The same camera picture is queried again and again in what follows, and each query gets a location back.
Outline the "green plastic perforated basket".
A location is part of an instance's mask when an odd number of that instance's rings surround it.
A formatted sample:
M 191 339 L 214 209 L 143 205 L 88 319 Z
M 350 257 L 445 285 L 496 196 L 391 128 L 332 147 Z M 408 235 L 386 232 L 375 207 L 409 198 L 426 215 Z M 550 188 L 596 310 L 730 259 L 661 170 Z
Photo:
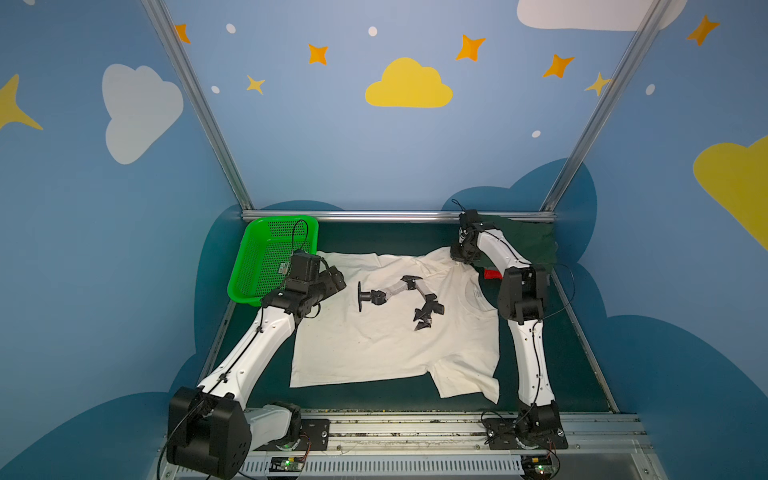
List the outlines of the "green plastic perforated basket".
M 277 216 L 251 222 L 245 229 L 228 283 L 231 301 L 259 307 L 262 298 L 278 288 L 286 275 L 281 262 L 292 254 L 317 250 L 319 223 L 310 216 Z

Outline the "white printed t shirt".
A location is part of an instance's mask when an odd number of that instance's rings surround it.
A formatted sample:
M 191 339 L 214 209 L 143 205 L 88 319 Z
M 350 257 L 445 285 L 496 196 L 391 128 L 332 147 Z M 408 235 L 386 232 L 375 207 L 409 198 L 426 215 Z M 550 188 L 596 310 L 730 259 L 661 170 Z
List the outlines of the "white printed t shirt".
M 496 403 L 499 317 L 485 298 L 475 268 L 453 260 L 446 247 L 423 256 L 326 253 L 346 288 L 324 300 L 297 329 L 293 388 L 392 380 L 430 374 L 439 395 L 480 393 Z M 380 305 L 359 303 L 359 290 L 388 291 L 404 276 L 422 278 L 444 305 L 419 328 L 417 290 L 403 290 Z

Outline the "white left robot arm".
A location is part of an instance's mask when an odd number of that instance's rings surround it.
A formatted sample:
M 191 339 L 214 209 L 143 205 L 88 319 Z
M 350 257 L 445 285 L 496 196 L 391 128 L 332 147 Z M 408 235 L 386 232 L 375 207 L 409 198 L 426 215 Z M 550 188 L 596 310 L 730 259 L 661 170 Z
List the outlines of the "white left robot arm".
M 297 406 L 274 402 L 249 411 L 250 395 L 281 345 L 322 301 L 346 287 L 343 274 L 316 254 L 295 251 L 286 278 L 266 294 L 255 319 L 222 363 L 169 403 L 161 458 L 218 479 L 239 474 L 250 451 L 301 441 Z

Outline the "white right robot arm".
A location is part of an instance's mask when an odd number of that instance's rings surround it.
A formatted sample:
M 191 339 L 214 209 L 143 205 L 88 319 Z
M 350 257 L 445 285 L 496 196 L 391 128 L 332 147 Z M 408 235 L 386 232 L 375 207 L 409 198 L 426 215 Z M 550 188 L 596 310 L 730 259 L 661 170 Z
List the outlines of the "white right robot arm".
M 483 256 L 502 275 L 497 310 L 508 322 L 514 342 L 519 415 L 512 429 L 522 444 L 534 445 L 562 428 L 543 342 L 550 275 L 544 266 L 518 252 L 501 229 L 483 220 L 477 211 L 464 210 L 459 215 L 458 240 L 451 246 L 451 257 L 473 264 Z

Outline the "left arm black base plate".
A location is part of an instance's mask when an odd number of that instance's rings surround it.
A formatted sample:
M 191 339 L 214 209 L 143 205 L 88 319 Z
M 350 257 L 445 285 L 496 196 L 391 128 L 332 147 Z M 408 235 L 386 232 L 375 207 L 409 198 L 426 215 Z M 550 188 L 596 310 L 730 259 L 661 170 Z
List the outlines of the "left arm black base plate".
M 278 440 L 273 440 L 258 447 L 257 451 L 304 451 L 309 448 L 312 451 L 325 451 L 328 447 L 330 436 L 330 420 L 302 419 L 300 423 L 293 422 L 289 425 L 287 434 Z

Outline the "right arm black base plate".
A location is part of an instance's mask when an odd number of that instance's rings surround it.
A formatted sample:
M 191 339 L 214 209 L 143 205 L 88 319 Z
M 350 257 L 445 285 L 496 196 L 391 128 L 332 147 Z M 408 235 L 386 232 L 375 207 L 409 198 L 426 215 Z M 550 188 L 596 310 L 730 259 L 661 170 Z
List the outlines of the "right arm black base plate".
M 562 429 L 542 434 L 519 433 L 513 428 L 513 418 L 491 416 L 482 418 L 485 430 L 485 444 L 491 450 L 565 450 L 568 440 Z

